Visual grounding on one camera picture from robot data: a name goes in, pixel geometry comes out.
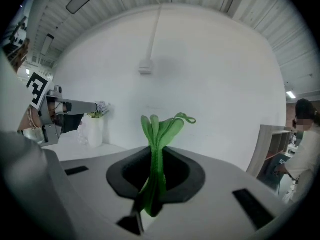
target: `ceiling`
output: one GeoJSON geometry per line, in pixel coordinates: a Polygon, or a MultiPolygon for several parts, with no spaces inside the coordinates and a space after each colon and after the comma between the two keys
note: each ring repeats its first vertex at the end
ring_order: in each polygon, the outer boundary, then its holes
{"type": "MultiPolygon", "coordinates": [[[[124,11],[156,4],[155,0],[91,0],[71,14],[71,0],[34,0],[29,17],[28,60],[53,67],[62,52],[85,31],[124,11]],[[55,38],[46,56],[40,55],[47,34],[55,38]]],[[[220,11],[250,26],[270,43],[280,65],[286,91],[299,98],[320,98],[318,50],[308,27],[288,0],[159,0],[220,11]]]]}

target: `brick wall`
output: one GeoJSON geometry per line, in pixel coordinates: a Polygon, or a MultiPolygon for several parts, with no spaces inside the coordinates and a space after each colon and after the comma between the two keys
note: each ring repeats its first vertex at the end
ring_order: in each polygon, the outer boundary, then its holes
{"type": "MultiPolygon", "coordinates": [[[[313,106],[320,112],[320,101],[312,101],[313,106]]],[[[292,127],[292,120],[296,116],[296,103],[286,105],[286,124],[287,127],[292,127]]]]}

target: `woman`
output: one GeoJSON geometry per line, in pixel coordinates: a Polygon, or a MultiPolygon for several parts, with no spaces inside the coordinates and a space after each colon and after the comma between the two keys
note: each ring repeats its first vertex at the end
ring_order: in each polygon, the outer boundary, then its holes
{"type": "Polygon", "coordinates": [[[295,155],[275,169],[276,172],[290,175],[294,180],[299,178],[289,204],[307,195],[320,162],[320,114],[310,101],[300,99],[296,103],[293,127],[304,132],[303,139],[295,155]]]}

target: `white vase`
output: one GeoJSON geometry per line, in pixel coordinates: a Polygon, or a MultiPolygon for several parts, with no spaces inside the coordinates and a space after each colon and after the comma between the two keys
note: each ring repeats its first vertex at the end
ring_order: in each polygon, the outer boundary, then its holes
{"type": "Polygon", "coordinates": [[[104,118],[90,118],[88,142],[92,148],[97,148],[102,144],[104,118]]]}

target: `qr code tag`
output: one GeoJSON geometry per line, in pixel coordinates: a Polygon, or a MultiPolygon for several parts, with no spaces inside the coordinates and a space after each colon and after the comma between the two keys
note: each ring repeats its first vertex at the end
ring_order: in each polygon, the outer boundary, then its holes
{"type": "Polygon", "coordinates": [[[39,109],[49,86],[50,82],[47,79],[38,75],[37,73],[32,74],[29,82],[26,85],[29,91],[33,94],[33,100],[30,103],[31,106],[33,106],[37,110],[39,109]]]}

